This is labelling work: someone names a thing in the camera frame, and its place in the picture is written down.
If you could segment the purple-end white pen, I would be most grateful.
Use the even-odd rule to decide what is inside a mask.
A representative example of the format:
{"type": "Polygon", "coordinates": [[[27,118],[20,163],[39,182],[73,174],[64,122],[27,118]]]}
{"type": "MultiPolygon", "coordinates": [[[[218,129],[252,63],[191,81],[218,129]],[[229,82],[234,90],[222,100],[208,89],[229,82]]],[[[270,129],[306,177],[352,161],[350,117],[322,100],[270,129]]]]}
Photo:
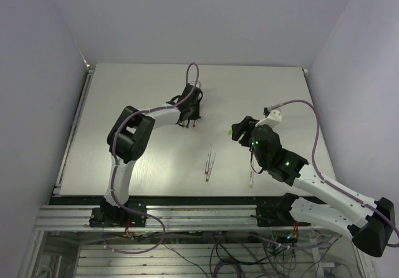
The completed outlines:
{"type": "Polygon", "coordinates": [[[206,160],[206,166],[205,166],[205,175],[208,175],[209,169],[210,169],[210,164],[211,164],[211,152],[212,152],[212,145],[209,146],[209,152],[206,160]]]}

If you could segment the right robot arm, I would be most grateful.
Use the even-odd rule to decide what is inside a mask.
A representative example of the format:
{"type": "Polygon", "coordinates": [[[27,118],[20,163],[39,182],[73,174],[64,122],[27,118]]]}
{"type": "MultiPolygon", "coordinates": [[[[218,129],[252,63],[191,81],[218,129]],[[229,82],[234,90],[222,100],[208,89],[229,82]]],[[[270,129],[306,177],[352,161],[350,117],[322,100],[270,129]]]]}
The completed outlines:
{"type": "Polygon", "coordinates": [[[362,195],[322,176],[304,157],[282,147],[279,135],[265,120],[246,116],[231,127],[231,138],[249,148],[251,161],[278,182],[305,191],[318,203],[297,194],[284,194],[272,209],[281,225],[307,223],[349,238],[372,257],[382,257],[395,227],[393,203],[362,195]]]}

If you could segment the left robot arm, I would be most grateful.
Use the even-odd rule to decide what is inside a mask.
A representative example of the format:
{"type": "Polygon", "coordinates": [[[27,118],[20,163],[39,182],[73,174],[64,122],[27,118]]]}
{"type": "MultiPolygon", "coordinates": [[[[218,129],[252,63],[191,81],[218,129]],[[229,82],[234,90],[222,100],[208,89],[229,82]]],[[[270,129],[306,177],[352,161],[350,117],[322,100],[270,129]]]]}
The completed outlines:
{"type": "Polygon", "coordinates": [[[100,210],[112,226],[121,226],[127,220],[129,185],[133,168],[144,154],[153,130],[167,125],[200,118],[203,97],[200,83],[186,84],[181,95],[173,97],[161,107],[139,111],[132,106],[124,108],[107,137],[112,155],[112,171],[107,192],[100,210]]]}

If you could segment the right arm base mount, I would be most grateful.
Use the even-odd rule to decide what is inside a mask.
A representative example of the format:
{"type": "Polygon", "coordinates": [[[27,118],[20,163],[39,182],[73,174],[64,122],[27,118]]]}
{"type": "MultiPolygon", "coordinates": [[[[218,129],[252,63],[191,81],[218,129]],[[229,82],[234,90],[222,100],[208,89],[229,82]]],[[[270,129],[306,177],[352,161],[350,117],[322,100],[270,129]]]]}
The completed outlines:
{"type": "Polygon", "coordinates": [[[256,206],[255,214],[259,227],[293,226],[295,219],[291,215],[292,205],[300,197],[286,193],[280,198],[267,198],[265,202],[256,206]]]}

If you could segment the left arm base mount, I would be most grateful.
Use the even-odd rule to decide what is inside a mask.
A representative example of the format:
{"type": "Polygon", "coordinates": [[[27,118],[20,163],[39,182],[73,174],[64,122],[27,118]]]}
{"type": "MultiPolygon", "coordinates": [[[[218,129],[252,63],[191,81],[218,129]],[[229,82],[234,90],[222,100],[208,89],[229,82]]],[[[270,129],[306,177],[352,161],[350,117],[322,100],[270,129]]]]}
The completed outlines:
{"type": "Polygon", "coordinates": [[[100,207],[92,210],[89,226],[91,228],[143,228],[147,218],[141,214],[128,213],[119,206],[113,206],[104,198],[100,200],[100,207]]]}

